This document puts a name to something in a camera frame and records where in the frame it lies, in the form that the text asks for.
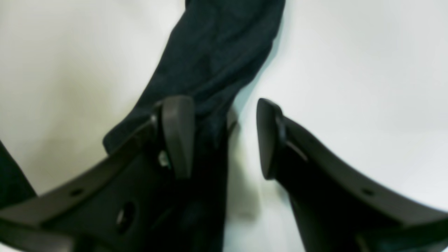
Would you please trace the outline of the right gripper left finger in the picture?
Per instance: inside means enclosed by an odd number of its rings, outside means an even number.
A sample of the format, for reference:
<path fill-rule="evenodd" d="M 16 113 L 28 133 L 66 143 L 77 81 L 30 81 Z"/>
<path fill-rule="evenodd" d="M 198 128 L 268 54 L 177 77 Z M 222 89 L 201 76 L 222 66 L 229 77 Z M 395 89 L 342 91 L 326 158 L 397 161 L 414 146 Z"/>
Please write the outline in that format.
<path fill-rule="evenodd" d="M 1 210 L 1 243 L 25 252 L 140 252 L 193 169 L 195 105 L 170 96 L 113 153 L 38 198 Z"/>

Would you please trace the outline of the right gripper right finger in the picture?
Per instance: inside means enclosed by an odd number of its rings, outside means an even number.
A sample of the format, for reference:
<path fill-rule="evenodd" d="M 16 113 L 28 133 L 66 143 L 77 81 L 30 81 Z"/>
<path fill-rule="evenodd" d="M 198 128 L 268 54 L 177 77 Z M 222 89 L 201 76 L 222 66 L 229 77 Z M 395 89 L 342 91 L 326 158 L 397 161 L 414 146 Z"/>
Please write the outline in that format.
<path fill-rule="evenodd" d="M 307 252 L 442 252 L 447 212 L 424 206 L 356 171 L 274 102 L 257 103 L 266 180 L 287 191 Z"/>

